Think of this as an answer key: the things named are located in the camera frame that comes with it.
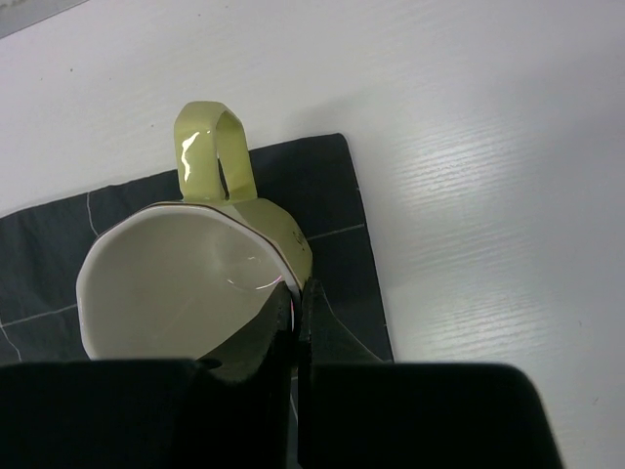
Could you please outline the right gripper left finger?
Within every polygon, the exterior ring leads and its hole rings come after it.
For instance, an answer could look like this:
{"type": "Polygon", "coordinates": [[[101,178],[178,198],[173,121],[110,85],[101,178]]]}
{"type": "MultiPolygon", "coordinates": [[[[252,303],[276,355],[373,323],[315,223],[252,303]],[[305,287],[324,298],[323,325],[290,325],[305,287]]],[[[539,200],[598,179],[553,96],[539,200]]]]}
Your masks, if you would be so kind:
{"type": "Polygon", "coordinates": [[[5,468],[282,468],[292,301],[199,360],[32,362],[1,370],[5,468]]]}

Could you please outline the pale green mug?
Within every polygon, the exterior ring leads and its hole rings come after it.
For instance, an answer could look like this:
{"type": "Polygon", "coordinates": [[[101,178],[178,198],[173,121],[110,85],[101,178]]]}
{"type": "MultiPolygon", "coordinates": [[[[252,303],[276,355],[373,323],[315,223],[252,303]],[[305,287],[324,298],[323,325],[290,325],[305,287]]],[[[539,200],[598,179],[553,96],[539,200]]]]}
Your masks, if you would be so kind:
{"type": "Polygon", "coordinates": [[[194,359],[250,379],[291,331],[313,270],[295,219],[258,195],[243,125],[218,102],[174,124],[181,198],[100,234],[76,281],[92,360],[194,359]]]}

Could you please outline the dark checked cloth napkin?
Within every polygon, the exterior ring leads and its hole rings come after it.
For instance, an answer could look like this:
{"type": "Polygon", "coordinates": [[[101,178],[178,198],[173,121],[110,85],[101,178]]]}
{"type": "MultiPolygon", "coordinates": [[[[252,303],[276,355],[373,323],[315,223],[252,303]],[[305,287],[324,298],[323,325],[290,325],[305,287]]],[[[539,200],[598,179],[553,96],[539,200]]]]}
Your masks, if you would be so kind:
{"type": "MultiPolygon", "coordinates": [[[[287,210],[312,249],[313,275],[339,320],[382,360],[393,356],[347,140],[307,137],[250,153],[258,193],[287,210]]],[[[75,281],[97,234],[179,197],[172,171],[10,214],[1,221],[1,361],[84,357],[75,281]]]]}

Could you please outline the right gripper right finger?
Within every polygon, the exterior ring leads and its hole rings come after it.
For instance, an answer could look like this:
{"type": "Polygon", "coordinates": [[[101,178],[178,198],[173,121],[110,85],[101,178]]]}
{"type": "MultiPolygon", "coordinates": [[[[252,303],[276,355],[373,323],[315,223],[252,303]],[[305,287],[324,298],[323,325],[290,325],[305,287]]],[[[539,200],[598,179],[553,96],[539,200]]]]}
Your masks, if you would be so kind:
{"type": "Polygon", "coordinates": [[[305,468],[558,468],[540,396],[519,369],[384,362],[303,294],[298,460],[305,468]]]}

